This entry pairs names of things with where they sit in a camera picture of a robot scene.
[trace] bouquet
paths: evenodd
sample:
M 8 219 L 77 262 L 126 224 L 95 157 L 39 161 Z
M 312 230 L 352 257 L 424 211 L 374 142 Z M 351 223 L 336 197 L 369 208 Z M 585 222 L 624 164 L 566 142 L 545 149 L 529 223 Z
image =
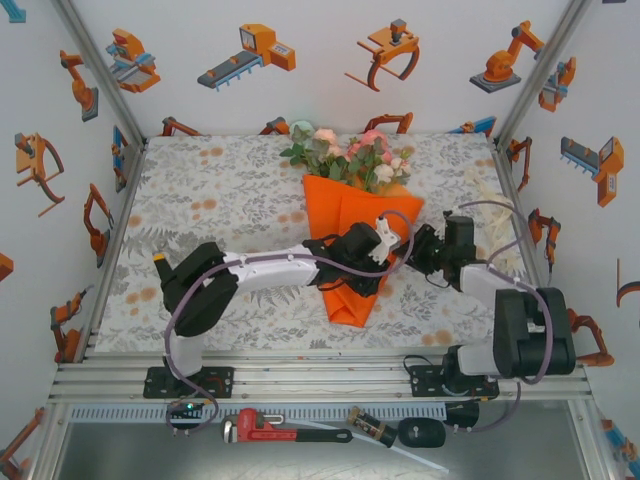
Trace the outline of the bouquet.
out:
M 383 193 L 394 184 L 406 185 L 409 179 L 408 150 L 394 157 L 387 136 L 369 130 L 360 139 L 352 138 L 348 148 L 338 145 L 333 130 L 321 128 L 315 133 L 294 127 L 293 145 L 282 153 L 292 166 L 305 165 L 312 175 L 330 178 L 366 192 Z

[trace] black handle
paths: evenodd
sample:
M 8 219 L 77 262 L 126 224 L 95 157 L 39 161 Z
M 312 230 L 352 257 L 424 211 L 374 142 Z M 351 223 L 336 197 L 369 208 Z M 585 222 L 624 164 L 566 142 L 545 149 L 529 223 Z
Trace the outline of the black handle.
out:
M 332 442 L 349 443 L 353 434 L 346 428 L 336 430 L 320 430 L 319 428 L 300 428 L 296 435 L 296 442 Z

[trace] pipe wrench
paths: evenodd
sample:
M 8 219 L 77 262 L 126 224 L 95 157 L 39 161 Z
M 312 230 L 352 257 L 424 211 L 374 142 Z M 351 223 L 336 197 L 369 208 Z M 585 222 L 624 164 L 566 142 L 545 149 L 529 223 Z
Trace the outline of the pipe wrench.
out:
M 263 415 L 253 408 L 244 408 L 238 415 L 222 420 L 222 439 L 225 443 L 241 442 L 332 442 L 349 443 L 353 439 L 347 429 L 321 430 L 315 428 L 284 429 L 274 425 L 284 423 L 283 415 Z

